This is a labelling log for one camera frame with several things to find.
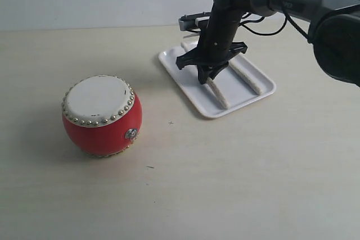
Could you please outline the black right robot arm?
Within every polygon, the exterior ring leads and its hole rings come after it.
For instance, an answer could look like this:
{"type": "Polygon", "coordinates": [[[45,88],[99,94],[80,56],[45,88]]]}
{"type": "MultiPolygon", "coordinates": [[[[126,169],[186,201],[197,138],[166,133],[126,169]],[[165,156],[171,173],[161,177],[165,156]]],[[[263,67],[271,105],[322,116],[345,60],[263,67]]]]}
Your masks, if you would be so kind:
{"type": "Polygon", "coordinates": [[[301,34],[324,73],[359,84],[359,0],[213,0],[210,12],[179,19],[182,31],[200,37],[194,49],[177,57],[177,67],[195,66],[201,84],[214,79],[231,58],[247,50],[245,43],[234,41],[238,28],[248,23],[246,14],[262,20],[276,13],[291,24],[296,19],[309,23],[301,34]]]}

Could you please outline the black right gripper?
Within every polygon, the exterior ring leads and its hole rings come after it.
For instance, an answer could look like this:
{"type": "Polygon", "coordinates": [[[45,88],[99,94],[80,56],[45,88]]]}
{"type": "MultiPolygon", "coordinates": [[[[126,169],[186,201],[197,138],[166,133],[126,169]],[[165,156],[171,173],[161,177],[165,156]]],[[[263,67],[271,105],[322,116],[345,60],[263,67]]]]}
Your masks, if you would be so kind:
{"type": "Polygon", "coordinates": [[[175,64],[180,70],[186,66],[197,66],[197,78],[205,84],[228,67],[228,61],[245,53],[244,42],[234,42],[239,23],[245,12],[238,8],[221,10],[213,7],[206,25],[202,24],[196,48],[177,57],[175,64]]]}

